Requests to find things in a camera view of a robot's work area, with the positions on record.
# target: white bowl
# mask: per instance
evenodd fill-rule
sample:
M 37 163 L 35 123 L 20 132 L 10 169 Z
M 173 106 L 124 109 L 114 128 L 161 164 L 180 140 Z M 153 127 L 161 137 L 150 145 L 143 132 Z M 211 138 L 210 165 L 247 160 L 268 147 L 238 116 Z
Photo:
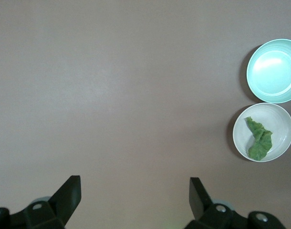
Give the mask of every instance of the white bowl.
M 261 160 L 256 161 L 248 156 L 248 149 L 254 144 L 254 137 L 245 118 L 251 117 L 262 123 L 264 128 L 272 131 L 272 148 Z M 255 104 L 243 111 L 233 127 L 233 141 L 237 150 L 247 159 L 256 162 L 267 162 L 280 157 L 291 145 L 291 116 L 281 106 L 270 103 Z

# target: bowl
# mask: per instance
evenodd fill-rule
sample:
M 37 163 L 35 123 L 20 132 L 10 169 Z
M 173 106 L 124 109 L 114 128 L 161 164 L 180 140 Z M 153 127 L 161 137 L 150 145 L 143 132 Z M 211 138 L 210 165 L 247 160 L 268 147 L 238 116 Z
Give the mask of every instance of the bowl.
M 291 100 L 291 40 L 276 39 L 260 46 L 247 66 L 247 82 L 268 103 Z
M 264 128 L 272 131 L 272 148 L 261 160 L 256 161 L 248 156 L 248 149 L 254 144 L 254 137 L 245 118 L 251 117 L 262 123 Z M 256 162 L 267 162 L 280 157 L 291 145 L 291 116 L 281 106 L 270 103 L 255 104 L 245 109 L 237 118 L 233 127 L 233 141 L 237 150 L 247 159 Z

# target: tabletop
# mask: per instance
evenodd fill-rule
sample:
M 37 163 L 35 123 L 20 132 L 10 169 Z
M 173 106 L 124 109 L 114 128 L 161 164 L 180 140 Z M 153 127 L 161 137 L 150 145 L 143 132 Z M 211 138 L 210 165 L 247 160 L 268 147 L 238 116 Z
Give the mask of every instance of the tabletop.
M 291 40 L 291 0 L 0 0 L 0 207 L 80 175 L 67 229 L 182 229 L 199 177 L 291 229 L 291 146 L 257 163 L 232 140 L 262 102 L 248 61 L 278 38 Z

